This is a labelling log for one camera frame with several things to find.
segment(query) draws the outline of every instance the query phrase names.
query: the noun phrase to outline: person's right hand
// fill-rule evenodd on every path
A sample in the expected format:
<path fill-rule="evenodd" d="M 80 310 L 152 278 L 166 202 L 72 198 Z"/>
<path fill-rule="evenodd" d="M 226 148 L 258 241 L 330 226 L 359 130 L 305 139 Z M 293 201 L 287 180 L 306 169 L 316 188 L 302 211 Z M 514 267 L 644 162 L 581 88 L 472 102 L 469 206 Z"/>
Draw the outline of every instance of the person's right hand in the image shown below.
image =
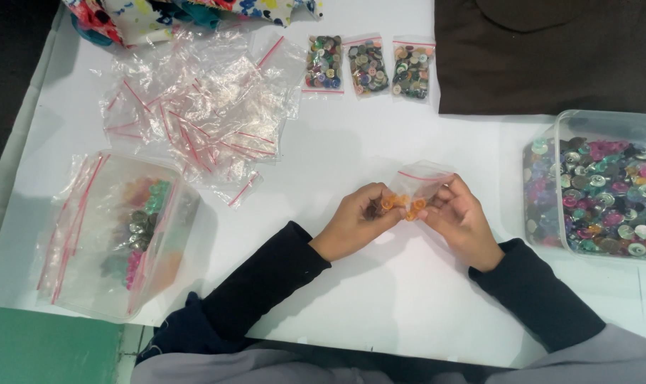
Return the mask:
<path fill-rule="evenodd" d="M 498 247 L 479 200 L 457 174 L 439 188 L 418 218 L 447 241 L 461 261 L 481 271 L 496 268 L 505 254 Z"/>

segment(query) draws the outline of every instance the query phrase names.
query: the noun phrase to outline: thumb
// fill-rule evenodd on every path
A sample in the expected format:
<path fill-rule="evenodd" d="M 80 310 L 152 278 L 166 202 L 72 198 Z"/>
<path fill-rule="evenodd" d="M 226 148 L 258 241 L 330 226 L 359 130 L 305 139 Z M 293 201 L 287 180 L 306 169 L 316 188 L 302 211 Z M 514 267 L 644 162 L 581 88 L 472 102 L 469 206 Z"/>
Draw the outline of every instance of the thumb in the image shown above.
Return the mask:
<path fill-rule="evenodd" d="M 390 230 L 394 225 L 399 223 L 406 217 L 406 209 L 394 208 L 387 211 L 381 217 L 373 220 L 369 224 L 372 226 L 375 236 L 381 235 L 383 232 Z"/>
<path fill-rule="evenodd" d="M 437 207 L 428 206 L 421 210 L 418 212 L 418 218 L 446 239 L 455 236 L 459 231 L 459 228 L 456 225 L 444 220 L 441 212 L 439 212 L 439 208 Z"/>

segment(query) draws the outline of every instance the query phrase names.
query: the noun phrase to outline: tile floor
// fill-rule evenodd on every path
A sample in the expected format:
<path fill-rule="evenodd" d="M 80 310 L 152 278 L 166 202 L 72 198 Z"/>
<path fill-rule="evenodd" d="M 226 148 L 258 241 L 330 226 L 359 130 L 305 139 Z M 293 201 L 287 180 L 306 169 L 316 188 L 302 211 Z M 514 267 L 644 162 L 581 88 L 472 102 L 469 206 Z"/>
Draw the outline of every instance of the tile floor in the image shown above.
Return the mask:
<path fill-rule="evenodd" d="M 115 367 L 114 384 L 129 384 L 136 355 L 148 345 L 152 327 L 126 324 L 119 345 L 119 361 Z"/>

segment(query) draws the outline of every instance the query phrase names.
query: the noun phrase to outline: plastic container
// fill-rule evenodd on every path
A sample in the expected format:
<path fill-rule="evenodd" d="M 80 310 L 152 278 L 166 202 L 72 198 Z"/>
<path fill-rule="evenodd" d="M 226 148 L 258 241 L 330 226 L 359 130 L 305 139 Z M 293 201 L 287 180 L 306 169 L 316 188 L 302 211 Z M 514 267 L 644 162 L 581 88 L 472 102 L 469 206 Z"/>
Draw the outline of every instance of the plastic container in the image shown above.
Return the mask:
<path fill-rule="evenodd" d="M 533 245 L 646 264 L 646 114 L 565 111 L 523 150 Z"/>
<path fill-rule="evenodd" d="M 199 194 L 173 165 L 142 157 L 102 151 L 75 169 L 38 244 L 38 300 L 128 322 L 174 282 Z"/>

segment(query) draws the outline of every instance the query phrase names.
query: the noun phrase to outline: person's left hand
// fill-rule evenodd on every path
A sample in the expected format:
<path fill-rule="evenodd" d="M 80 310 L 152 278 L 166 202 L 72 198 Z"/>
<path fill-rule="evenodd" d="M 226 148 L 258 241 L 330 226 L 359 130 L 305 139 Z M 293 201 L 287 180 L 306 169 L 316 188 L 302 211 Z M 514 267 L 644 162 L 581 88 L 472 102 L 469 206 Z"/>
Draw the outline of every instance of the person's left hand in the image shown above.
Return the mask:
<path fill-rule="evenodd" d="M 371 202 L 390 194 L 384 183 L 372 182 L 345 196 L 326 228 L 309 245 L 329 262 L 365 247 L 406 216 L 404 208 L 392 208 L 381 217 L 366 220 L 364 214 Z"/>

